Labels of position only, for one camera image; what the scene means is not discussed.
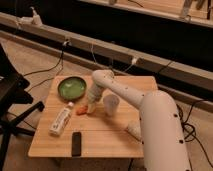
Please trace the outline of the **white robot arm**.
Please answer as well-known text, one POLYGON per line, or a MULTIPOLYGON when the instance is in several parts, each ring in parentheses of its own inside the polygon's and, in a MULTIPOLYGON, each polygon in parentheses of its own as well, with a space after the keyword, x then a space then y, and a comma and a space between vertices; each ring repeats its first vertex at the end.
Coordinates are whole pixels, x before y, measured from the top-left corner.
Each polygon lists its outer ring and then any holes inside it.
POLYGON ((90 104, 109 89, 139 111, 146 171, 191 171, 178 108, 168 93, 145 93, 117 82, 111 70, 95 70, 92 81, 90 104))

